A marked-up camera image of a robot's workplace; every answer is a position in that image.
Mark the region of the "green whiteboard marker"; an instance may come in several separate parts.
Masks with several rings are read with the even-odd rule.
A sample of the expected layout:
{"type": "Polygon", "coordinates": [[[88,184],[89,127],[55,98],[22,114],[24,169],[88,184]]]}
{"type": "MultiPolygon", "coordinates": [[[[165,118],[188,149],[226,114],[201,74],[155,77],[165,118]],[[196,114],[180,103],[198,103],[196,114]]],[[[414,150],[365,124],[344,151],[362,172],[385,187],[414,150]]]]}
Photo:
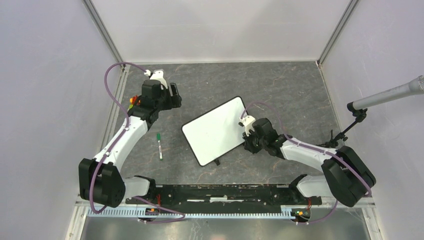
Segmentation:
{"type": "Polygon", "coordinates": [[[162,161],[163,160],[163,150],[162,150],[162,142],[161,142],[161,134],[160,133],[156,134],[156,139],[157,139],[157,144],[158,144],[159,160],[162,161]]]}

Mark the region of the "small whiteboard with stand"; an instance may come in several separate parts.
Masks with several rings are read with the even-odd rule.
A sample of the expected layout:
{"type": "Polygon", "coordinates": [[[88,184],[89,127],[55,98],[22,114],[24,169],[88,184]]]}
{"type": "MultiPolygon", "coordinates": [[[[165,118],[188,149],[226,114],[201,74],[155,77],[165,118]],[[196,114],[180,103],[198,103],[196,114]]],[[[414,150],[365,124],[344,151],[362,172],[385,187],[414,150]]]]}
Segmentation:
{"type": "Polygon", "coordinates": [[[246,105],[240,96],[212,108],[181,126],[199,166],[204,167],[244,142],[239,119],[246,105]]]}

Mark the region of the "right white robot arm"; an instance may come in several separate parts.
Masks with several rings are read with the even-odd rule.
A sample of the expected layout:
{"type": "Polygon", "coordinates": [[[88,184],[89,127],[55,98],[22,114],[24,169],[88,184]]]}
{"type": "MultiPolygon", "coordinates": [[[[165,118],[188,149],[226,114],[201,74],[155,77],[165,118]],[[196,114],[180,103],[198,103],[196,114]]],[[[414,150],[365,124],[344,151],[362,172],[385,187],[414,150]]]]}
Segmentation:
{"type": "Polygon", "coordinates": [[[265,150],[270,156],[295,161],[322,173],[303,174],[291,182],[288,196],[295,204],[302,204],[309,197],[334,197],[339,203],[353,207],[361,198],[369,196],[377,182],[351,147],[321,147],[278,134],[267,118],[247,115],[241,117],[238,124],[244,128],[243,146],[250,153],[265,150]]]}

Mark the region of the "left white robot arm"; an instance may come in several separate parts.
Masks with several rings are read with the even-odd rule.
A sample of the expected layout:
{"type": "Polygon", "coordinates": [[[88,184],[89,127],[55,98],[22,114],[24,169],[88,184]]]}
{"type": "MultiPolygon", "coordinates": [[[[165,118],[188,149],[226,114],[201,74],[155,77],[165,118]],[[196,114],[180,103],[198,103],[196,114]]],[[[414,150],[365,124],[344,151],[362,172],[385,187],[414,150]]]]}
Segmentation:
{"type": "Polygon", "coordinates": [[[124,178],[121,168],[135,144],[150,130],[161,111],[179,108],[182,97],[177,84],[164,87],[159,80],[146,80],[141,95],[133,100],[119,131],[93,158],[78,165],[79,191],[83,200],[116,208],[122,201],[139,197],[145,204],[157,198],[155,180],[144,176],[124,178]]]}

